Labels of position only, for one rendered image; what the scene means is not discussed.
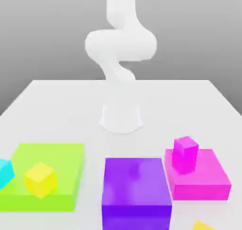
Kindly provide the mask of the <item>small magenta cube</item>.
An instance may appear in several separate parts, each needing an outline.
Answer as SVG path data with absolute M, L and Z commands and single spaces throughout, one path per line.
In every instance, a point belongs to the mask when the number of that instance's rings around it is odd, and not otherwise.
M 188 174 L 195 170 L 199 145 L 190 136 L 174 140 L 172 166 L 179 174 Z

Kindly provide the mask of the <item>small yellow cube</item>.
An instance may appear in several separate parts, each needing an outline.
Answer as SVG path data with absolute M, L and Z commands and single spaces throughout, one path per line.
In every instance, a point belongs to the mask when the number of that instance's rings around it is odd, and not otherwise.
M 43 199 L 57 187 L 57 176 L 53 168 L 38 163 L 24 173 L 24 182 L 29 193 Z

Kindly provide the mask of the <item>small cyan cube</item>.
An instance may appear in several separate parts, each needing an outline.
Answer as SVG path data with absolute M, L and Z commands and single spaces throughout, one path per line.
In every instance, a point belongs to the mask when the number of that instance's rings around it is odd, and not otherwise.
M 0 159 L 0 190 L 15 176 L 11 160 Z

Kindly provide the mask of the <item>small orange cube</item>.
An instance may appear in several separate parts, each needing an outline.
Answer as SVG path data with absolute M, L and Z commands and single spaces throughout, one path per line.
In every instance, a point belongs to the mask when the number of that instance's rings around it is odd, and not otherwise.
M 215 230 L 215 229 L 200 221 L 196 221 L 192 227 L 192 230 Z

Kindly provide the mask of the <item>large purple box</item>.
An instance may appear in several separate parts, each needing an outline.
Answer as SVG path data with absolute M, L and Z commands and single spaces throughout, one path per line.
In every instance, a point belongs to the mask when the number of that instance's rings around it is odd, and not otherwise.
M 106 158 L 103 230 L 169 230 L 172 202 L 161 158 Z

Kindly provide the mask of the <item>large green box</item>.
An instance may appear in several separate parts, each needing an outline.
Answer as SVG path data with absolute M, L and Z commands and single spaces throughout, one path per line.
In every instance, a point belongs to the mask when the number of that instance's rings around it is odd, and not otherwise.
M 74 211 L 84 158 L 83 143 L 20 143 L 10 158 L 15 177 L 0 190 L 0 212 Z M 44 198 L 30 193 L 24 181 L 24 174 L 38 163 L 57 176 L 57 187 Z

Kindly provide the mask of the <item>large magenta box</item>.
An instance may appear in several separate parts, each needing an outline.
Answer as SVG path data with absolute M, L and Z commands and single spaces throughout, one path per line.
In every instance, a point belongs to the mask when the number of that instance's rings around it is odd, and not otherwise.
M 166 149 L 164 165 L 173 200 L 228 199 L 232 184 L 212 149 L 200 149 L 190 171 L 178 171 L 172 149 Z

